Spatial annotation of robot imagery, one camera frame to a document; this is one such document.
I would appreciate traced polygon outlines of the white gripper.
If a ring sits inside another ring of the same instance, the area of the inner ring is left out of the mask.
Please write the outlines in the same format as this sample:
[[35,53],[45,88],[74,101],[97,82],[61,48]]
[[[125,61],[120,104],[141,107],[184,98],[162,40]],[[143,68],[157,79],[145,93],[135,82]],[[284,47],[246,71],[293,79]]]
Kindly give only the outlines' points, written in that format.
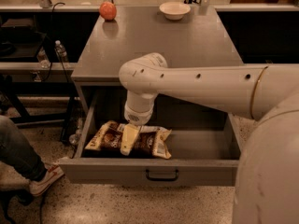
[[130,154],[140,132],[139,126],[145,125],[150,120],[156,97],[156,94],[127,92],[124,117],[131,124],[126,124],[123,129],[121,140],[122,155],[128,156]]

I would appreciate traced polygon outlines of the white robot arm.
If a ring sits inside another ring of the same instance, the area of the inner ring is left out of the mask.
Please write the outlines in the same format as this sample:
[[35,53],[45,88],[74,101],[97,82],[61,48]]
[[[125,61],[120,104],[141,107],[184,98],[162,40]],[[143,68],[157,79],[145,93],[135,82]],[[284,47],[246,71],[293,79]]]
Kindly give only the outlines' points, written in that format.
[[299,224],[299,68],[240,65],[170,68],[151,53],[119,72],[126,119],[146,124],[164,94],[257,122],[241,149],[233,224]]

